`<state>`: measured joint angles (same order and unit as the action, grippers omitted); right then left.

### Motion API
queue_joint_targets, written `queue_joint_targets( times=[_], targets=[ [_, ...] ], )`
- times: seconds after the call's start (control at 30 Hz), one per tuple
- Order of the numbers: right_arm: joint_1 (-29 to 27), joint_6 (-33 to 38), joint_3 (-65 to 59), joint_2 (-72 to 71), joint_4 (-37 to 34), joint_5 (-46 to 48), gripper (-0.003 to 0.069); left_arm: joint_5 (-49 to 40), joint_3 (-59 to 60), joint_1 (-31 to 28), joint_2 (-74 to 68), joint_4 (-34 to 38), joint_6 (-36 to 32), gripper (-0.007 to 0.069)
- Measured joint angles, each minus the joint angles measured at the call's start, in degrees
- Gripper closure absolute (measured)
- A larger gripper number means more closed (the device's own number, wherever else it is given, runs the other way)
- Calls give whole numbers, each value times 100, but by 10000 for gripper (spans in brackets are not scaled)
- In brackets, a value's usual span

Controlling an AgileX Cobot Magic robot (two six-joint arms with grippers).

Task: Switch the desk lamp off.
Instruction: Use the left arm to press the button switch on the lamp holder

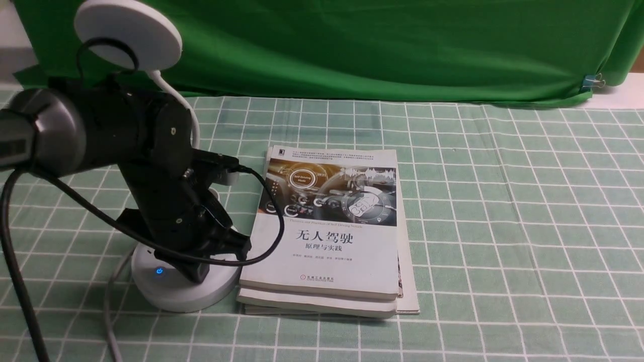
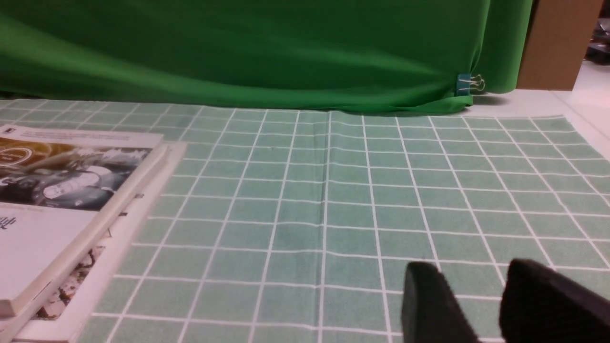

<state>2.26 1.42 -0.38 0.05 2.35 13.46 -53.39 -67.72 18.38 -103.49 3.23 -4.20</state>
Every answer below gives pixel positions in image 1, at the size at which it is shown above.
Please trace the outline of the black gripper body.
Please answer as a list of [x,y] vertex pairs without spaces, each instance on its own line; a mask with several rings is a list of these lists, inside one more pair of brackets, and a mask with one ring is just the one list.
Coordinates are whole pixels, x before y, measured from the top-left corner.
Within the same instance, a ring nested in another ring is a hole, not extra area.
[[233,225],[210,186],[193,178],[189,113],[165,94],[143,90],[132,97],[142,117],[142,142],[118,167],[147,238],[177,253],[214,256],[214,236]]

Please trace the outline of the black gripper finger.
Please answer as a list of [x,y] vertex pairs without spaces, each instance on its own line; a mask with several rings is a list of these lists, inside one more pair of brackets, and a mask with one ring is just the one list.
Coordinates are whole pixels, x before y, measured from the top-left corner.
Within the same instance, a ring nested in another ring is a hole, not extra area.
[[224,229],[214,236],[214,256],[234,254],[237,261],[246,261],[251,247],[250,237],[236,229]]

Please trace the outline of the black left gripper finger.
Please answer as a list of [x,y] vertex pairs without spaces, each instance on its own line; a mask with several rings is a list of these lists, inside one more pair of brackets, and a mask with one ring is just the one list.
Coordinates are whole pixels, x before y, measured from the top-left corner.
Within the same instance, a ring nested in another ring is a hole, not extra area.
[[192,283],[202,283],[209,273],[209,264],[179,259],[177,271]]

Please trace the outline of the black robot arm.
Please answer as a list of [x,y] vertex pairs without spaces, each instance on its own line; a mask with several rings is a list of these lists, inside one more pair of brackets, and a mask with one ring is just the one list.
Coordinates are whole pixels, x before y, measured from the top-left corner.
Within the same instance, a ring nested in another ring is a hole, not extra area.
[[2,109],[2,170],[60,178],[115,165],[136,208],[108,222],[200,284],[213,256],[232,254],[222,264],[239,266],[251,243],[210,190],[227,182],[238,160],[195,149],[191,131],[191,113],[171,96],[113,79],[83,88],[54,78]]

